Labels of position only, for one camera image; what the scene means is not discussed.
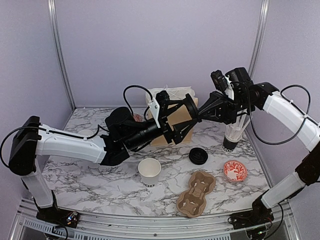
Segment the white paper coffee cup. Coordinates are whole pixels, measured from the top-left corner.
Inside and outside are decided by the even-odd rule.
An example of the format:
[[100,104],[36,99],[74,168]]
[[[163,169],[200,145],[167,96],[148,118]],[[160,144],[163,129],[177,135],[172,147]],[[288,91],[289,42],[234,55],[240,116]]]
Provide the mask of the white paper coffee cup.
[[147,188],[153,188],[157,185],[161,170],[160,162],[154,158],[145,158],[138,164],[141,181]]

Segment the stack of white cups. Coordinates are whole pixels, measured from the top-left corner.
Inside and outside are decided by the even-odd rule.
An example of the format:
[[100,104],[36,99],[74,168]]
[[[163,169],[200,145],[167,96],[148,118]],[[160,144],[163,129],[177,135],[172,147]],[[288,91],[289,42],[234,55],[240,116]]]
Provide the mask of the stack of white cups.
[[85,136],[85,137],[90,137],[94,135],[94,132],[90,129],[84,129],[78,132],[79,135]]

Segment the black coffee cup lid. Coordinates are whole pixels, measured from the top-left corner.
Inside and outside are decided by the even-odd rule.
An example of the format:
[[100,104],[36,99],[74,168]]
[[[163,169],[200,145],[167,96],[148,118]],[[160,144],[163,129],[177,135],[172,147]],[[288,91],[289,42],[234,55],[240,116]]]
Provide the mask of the black coffee cup lid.
[[198,107],[196,106],[193,98],[191,97],[191,95],[189,93],[187,93],[185,95],[184,105],[186,106],[190,117],[193,120],[197,120],[198,121],[199,120],[199,110],[198,110]]

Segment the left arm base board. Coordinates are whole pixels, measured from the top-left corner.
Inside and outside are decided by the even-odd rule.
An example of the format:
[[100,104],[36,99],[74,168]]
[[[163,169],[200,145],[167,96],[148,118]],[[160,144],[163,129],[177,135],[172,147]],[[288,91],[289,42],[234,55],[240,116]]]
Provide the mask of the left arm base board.
[[45,222],[76,228],[80,213],[60,208],[41,208],[36,214],[36,218]]

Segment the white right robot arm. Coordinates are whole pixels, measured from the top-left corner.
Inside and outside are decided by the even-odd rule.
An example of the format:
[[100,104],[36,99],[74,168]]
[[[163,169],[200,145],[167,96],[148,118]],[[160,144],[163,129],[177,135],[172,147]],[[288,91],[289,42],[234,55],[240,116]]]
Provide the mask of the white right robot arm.
[[[309,116],[308,110],[303,111],[287,98],[283,90],[269,82],[253,83],[244,67],[235,68],[226,74],[216,70],[210,77],[216,90],[210,93],[209,99],[200,107],[200,119],[230,125],[236,122],[240,114],[248,115],[253,133],[261,143],[279,146],[297,138],[308,150],[308,155],[293,173],[252,203],[247,219],[252,224],[258,224],[275,205],[296,196],[306,186],[319,181],[320,125]],[[293,135],[278,142],[262,139],[256,132],[252,120],[255,109],[273,116]]]

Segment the right arm base board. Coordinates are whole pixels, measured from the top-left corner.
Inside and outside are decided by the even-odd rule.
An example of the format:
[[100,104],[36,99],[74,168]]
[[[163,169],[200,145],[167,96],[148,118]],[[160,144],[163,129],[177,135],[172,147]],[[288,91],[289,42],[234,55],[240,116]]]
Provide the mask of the right arm base board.
[[270,209],[259,215],[257,210],[247,210],[231,214],[227,221],[233,226],[234,230],[249,228],[265,223],[272,223],[274,216]]

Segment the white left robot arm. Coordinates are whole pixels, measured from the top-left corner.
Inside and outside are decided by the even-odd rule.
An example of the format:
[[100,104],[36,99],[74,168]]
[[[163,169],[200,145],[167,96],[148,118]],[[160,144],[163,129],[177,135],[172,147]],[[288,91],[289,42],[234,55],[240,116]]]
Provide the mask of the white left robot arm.
[[58,223],[63,211],[38,170],[36,157],[61,156],[117,166],[129,158],[129,151],[138,151],[160,136],[169,144],[182,142],[198,122],[199,110],[190,94],[182,100],[171,100],[163,90],[150,101],[149,108],[153,117],[143,122],[136,121],[128,107],[116,108],[105,119],[107,135],[60,131],[41,124],[38,116],[31,116],[13,137],[8,167],[21,177],[38,211]]

